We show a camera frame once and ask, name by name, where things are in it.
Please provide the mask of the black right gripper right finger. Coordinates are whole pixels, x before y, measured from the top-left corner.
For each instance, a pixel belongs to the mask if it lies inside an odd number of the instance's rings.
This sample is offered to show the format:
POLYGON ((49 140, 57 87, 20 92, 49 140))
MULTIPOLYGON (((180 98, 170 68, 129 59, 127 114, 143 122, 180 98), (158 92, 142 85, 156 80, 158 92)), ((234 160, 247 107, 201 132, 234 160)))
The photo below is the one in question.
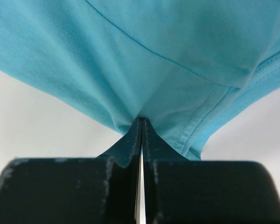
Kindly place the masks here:
POLYGON ((190 161, 142 120, 148 224, 280 224, 280 198, 254 161, 190 161))

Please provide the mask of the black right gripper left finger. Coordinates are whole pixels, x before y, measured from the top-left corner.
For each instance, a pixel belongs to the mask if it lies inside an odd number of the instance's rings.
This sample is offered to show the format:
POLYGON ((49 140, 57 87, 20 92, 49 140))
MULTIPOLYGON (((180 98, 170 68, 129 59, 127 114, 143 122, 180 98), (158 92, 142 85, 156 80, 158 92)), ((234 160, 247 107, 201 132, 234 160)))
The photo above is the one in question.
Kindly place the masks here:
POLYGON ((96 158, 19 158, 0 175, 0 224, 137 224, 141 119, 96 158))

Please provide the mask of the teal t-shirt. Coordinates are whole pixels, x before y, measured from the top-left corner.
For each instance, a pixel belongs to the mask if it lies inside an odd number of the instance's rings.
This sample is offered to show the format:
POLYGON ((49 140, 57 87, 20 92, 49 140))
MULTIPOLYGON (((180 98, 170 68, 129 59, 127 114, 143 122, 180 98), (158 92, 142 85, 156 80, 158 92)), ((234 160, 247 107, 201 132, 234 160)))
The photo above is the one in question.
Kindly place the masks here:
POLYGON ((0 0, 0 70, 121 134, 147 118, 199 160, 280 88, 280 0, 0 0))

